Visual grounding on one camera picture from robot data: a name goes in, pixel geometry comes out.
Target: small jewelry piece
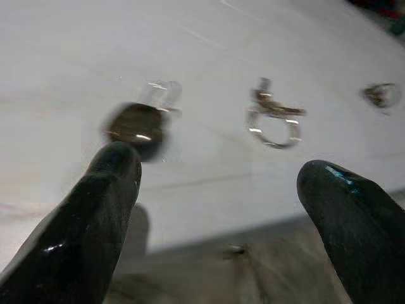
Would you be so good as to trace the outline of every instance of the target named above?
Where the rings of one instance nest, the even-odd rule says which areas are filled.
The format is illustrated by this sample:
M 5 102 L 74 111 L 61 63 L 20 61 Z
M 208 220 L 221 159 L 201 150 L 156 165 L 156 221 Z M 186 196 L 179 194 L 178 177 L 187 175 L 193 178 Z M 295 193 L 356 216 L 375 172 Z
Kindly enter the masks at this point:
M 300 140 L 299 124 L 290 116 L 304 116 L 306 111 L 302 109 L 285 108 L 280 103 L 273 100 L 273 94 L 269 91 L 270 80 L 261 79 L 261 85 L 258 90 L 253 91 L 254 106 L 247 110 L 247 126 L 249 131 L 256 136 L 263 144 L 277 149 L 286 149 L 295 146 Z M 283 144 L 275 143 L 263 135 L 261 129 L 256 125 L 259 115 L 284 119 L 289 128 L 290 137 Z
M 401 100 L 401 91 L 395 84 L 373 84 L 363 90 L 363 95 L 378 108 L 388 108 Z
M 178 82 L 149 82 L 138 103 L 127 104 L 112 119 L 106 130 L 109 140 L 131 143 L 143 162 L 150 160 L 165 137 L 166 114 L 179 112 L 171 107 L 181 93 Z

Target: white marble surface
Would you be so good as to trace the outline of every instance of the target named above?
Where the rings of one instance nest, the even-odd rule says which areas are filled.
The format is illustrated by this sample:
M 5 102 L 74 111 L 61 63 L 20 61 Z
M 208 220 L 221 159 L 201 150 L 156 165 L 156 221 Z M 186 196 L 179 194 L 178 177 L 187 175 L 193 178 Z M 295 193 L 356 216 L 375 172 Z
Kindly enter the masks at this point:
M 166 163 L 143 166 L 149 251 L 303 213 L 296 176 L 321 158 L 405 186 L 405 111 L 359 96 L 405 87 L 405 49 L 336 0 L 4 0 L 0 9 L 0 269 L 105 143 L 146 80 L 183 85 Z M 303 141 L 268 149 L 244 124 L 259 77 L 308 111 Z M 264 122 L 282 139 L 278 121 Z

